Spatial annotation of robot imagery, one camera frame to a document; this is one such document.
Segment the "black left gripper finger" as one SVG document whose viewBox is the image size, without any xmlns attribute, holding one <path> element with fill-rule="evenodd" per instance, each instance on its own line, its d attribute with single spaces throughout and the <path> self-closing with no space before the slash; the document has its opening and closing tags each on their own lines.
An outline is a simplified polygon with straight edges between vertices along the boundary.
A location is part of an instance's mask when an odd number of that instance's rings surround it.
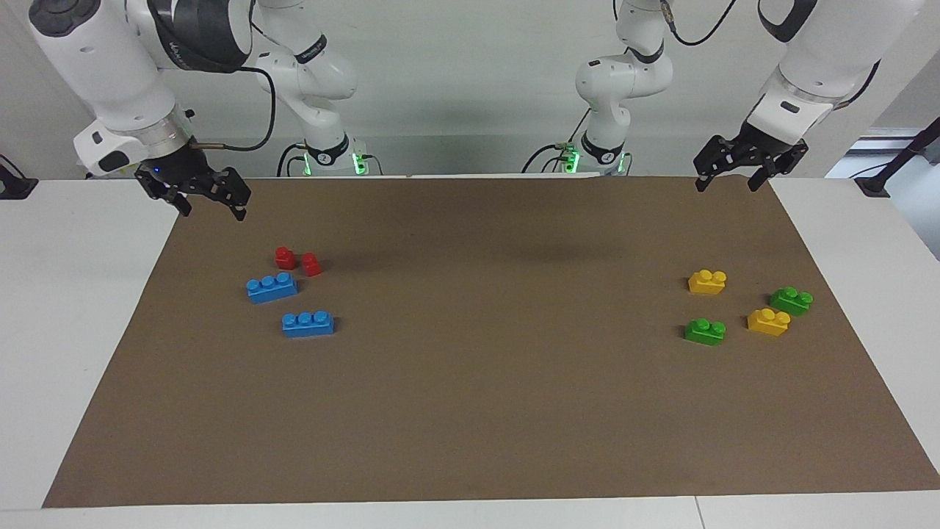
<svg viewBox="0 0 940 529">
<path fill-rule="evenodd" d="M 800 140 L 795 146 L 779 155 L 762 154 L 758 170 L 748 180 L 748 189 L 756 192 L 766 181 L 778 175 L 787 175 L 793 171 L 796 164 L 808 153 L 809 145 Z"/>
<path fill-rule="evenodd" d="M 693 159 L 696 174 L 698 174 L 695 188 L 699 193 L 707 190 L 716 176 L 737 168 L 737 147 L 737 137 L 733 140 L 727 140 L 722 135 L 709 138 Z"/>
</svg>

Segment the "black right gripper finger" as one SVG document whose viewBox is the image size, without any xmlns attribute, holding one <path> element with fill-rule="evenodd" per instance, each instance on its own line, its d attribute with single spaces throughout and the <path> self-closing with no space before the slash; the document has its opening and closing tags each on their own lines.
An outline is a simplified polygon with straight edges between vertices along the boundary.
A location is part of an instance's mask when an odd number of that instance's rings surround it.
<svg viewBox="0 0 940 529">
<path fill-rule="evenodd" d="M 162 183 L 157 180 L 151 172 L 137 170 L 134 172 L 135 180 L 141 185 L 145 194 L 151 200 L 167 202 L 173 206 L 182 217 L 188 217 L 192 211 L 192 205 L 185 194 L 181 193 L 174 185 Z"/>
<path fill-rule="evenodd" d="M 211 199 L 228 207 L 235 220 L 244 221 L 251 190 L 239 172 L 233 167 L 226 167 L 214 172 L 211 180 Z"/>
</svg>

